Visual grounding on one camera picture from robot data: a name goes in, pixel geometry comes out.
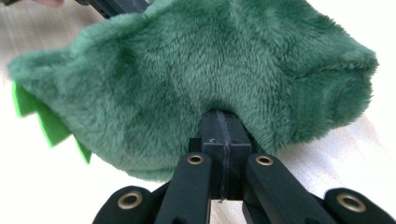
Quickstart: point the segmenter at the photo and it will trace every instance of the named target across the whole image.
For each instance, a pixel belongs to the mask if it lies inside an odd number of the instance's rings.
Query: wood grain
[[[396,217],[396,35],[390,28],[396,21],[395,3],[309,2],[376,51],[380,66],[373,78],[373,101],[360,119],[322,139],[294,146],[279,158],[319,197],[331,188],[354,189]],[[30,1],[0,6],[0,223],[90,223],[115,190],[160,186],[131,178],[97,157],[85,165],[73,139],[50,150],[35,115],[14,115],[7,63],[28,50],[64,47],[81,29],[102,20],[91,7],[74,1],[58,9]],[[211,223],[245,223],[241,203],[212,202]]]

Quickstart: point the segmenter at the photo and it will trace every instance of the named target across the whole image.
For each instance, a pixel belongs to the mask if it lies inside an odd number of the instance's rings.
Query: green felt spike
[[[90,164],[92,153],[89,150],[87,150],[87,148],[85,148],[77,139],[76,139],[76,142],[77,142],[79,152],[81,153],[82,159],[84,159],[84,161],[87,164]]]
[[[70,135],[69,129],[45,105],[37,105],[36,110],[41,130],[46,136],[50,147],[55,147]]]
[[[18,117],[21,118],[35,112],[38,100],[16,82],[12,82],[12,98]]]

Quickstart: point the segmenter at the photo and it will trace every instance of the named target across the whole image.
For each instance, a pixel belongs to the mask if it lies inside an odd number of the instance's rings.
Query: black plastic bracket
[[[104,18],[124,13],[142,13],[149,6],[145,0],[76,0],[83,6],[91,5]]]
[[[279,159],[252,151],[236,116],[208,112],[201,138],[190,139],[170,182],[152,193],[117,191],[93,223],[206,224],[210,200],[228,199],[243,201],[248,224],[396,224],[356,191],[332,189],[324,200],[311,195]]]

